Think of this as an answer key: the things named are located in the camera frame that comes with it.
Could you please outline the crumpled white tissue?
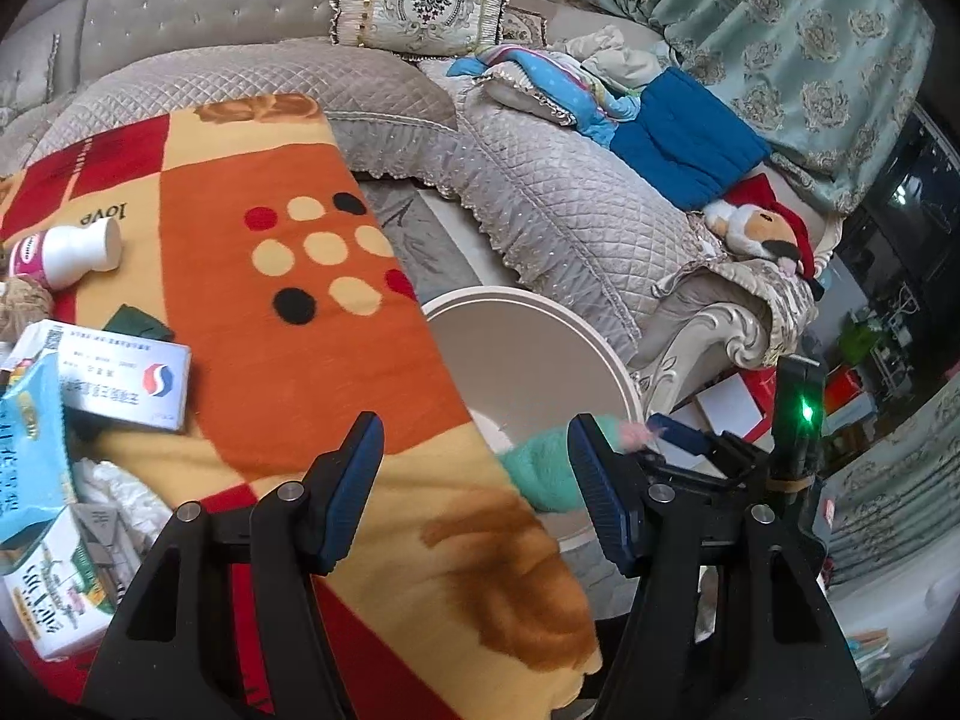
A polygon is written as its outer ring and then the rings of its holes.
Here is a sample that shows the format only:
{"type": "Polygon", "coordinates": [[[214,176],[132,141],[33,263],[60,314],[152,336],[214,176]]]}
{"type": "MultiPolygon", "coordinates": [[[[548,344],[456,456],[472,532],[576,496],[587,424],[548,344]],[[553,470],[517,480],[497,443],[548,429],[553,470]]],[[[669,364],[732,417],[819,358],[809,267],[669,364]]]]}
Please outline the crumpled white tissue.
{"type": "Polygon", "coordinates": [[[91,538],[94,562],[106,567],[117,589],[128,587],[160,536],[171,509],[139,478],[112,461],[71,464],[78,511],[91,538]]]}

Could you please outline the small patterned cushion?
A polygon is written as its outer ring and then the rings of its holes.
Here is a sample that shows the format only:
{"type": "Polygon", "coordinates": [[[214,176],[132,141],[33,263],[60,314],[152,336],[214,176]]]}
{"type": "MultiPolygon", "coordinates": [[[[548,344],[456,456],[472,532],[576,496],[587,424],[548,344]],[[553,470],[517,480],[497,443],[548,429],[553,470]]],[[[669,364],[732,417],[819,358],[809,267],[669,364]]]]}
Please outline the small patterned cushion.
{"type": "Polygon", "coordinates": [[[508,5],[501,15],[501,41],[543,49],[547,45],[547,20],[540,13],[508,5]]]}

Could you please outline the teal floral curtain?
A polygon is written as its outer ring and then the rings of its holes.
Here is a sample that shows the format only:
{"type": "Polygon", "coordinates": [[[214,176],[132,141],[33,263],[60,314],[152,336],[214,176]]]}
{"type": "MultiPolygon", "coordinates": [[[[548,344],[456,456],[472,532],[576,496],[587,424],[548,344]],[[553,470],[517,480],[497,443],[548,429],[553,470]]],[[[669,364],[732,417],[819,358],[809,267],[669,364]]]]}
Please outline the teal floral curtain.
{"type": "Polygon", "coordinates": [[[794,190],[841,216],[890,158],[934,47],[921,0],[579,2],[660,34],[768,140],[794,190]]]}

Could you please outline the blue folded cloth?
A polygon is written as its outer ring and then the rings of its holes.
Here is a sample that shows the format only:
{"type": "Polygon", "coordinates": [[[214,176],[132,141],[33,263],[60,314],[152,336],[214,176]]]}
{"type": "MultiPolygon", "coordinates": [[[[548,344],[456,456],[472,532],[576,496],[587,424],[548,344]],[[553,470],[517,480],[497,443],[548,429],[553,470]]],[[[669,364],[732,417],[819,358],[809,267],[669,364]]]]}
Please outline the blue folded cloth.
{"type": "Polygon", "coordinates": [[[771,146],[693,76],[668,68],[643,89],[638,115],[617,127],[610,151],[679,210],[698,211],[771,146]]]}

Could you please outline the blue snack bag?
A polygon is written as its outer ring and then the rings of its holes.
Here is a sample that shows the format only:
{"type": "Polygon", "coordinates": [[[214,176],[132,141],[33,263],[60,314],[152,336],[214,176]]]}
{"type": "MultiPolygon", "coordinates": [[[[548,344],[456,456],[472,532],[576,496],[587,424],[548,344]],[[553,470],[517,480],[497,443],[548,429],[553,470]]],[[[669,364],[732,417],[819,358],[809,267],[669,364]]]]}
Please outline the blue snack bag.
{"type": "Polygon", "coordinates": [[[41,356],[2,395],[2,541],[49,522],[76,499],[59,361],[41,356]]]}

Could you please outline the orange red patterned blanket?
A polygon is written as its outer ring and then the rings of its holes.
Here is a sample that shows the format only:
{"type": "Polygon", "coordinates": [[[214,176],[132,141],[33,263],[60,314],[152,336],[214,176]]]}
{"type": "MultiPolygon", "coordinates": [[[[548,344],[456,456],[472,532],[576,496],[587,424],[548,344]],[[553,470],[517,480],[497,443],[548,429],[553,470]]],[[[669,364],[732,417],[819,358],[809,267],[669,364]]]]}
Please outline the orange red patterned blanket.
{"type": "Polygon", "coordinates": [[[361,718],[545,718],[602,663],[558,544],[483,442],[320,105],[265,94],[99,133],[2,179],[2,238],[116,220],[117,270],[55,317],[132,305],[190,349],[178,433],[96,454],[169,504],[268,499],[382,419],[352,549],[314,601],[361,718]]]}

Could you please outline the colorful striped blanket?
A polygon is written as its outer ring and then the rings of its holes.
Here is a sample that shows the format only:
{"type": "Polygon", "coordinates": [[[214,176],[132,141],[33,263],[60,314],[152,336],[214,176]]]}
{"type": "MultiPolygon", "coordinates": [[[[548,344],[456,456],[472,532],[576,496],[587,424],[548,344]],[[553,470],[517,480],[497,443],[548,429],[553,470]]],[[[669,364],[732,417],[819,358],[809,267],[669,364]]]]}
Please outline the colorful striped blanket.
{"type": "Polygon", "coordinates": [[[498,44],[455,59],[446,75],[472,78],[487,91],[500,85],[508,90],[510,106],[519,99],[521,112],[574,128],[604,148],[619,125],[633,122],[641,109],[638,96],[615,96],[573,57],[519,44],[498,44]]]}

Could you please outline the dark green paper piece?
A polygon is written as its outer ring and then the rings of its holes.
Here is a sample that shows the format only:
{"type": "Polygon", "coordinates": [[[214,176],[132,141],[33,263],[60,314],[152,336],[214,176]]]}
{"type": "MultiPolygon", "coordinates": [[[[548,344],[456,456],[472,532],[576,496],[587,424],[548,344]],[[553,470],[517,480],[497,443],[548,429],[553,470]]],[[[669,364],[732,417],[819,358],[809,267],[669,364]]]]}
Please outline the dark green paper piece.
{"type": "Polygon", "coordinates": [[[172,341],[176,338],[166,323],[150,316],[135,305],[122,304],[104,324],[104,330],[128,337],[172,341]]]}

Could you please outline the crumpled brown paper ball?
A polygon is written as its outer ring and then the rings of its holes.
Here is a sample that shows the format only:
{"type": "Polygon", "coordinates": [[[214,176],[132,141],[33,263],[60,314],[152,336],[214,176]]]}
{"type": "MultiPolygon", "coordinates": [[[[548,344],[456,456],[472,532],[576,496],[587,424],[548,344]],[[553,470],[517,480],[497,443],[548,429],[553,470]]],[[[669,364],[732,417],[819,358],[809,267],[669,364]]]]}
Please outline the crumpled brown paper ball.
{"type": "Polygon", "coordinates": [[[0,294],[0,341],[16,343],[28,325],[52,317],[53,297],[30,277],[5,277],[0,294]]]}

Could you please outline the white milk carton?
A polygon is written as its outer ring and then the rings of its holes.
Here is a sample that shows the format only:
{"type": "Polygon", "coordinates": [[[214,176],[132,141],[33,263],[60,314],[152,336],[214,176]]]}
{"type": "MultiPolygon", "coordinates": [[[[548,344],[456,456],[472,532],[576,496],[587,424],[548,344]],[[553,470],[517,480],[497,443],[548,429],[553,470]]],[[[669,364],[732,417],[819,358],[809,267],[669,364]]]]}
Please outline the white milk carton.
{"type": "Polygon", "coordinates": [[[14,617],[37,656],[64,660],[103,639],[114,617],[106,582],[70,507],[51,520],[2,578],[14,617]]]}

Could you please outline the santa plush toy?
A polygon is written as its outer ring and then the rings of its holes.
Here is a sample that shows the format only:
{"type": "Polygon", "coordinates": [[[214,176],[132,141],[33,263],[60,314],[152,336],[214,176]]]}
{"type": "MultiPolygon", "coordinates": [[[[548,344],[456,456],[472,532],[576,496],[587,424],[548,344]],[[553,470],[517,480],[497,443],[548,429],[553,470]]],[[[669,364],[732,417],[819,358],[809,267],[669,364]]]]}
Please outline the santa plush toy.
{"type": "Polygon", "coordinates": [[[814,249],[804,220],[776,196],[765,174],[747,177],[726,197],[703,208],[704,224],[741,259],[763,259],[807,284],[816,301],[823,298],[815,277],[814,249]]]}

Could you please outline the small white pink-label bottle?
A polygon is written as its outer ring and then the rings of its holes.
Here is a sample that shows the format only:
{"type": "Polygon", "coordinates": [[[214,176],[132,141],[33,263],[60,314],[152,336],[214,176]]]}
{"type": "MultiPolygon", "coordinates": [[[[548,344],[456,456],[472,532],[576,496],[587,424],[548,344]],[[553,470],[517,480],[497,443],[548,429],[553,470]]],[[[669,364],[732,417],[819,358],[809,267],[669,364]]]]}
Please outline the small white pink-label bottle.
{"type": "Polygon", "coordinates": [[[116,270],[121,257],[121,227],[114,218],[103,218],[88,226],[52,226],[26,236],[11,249],[8,273],[57,293],[88,273],[116,270]]]}

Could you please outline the white medicine box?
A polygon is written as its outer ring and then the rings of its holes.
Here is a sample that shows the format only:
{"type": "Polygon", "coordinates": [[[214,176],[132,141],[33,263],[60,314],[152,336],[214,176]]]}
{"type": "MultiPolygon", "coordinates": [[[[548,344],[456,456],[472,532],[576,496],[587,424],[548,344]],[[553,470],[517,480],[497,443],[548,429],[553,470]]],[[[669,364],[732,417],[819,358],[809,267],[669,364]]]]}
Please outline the white medicine box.
{"type": "Polygon", "coordinates": [[[25,372],[48,355],[57,362],[65,406],[170,433],[184,427],[187,346],[47,319],[26,328],[3,369],[25,372]]]}

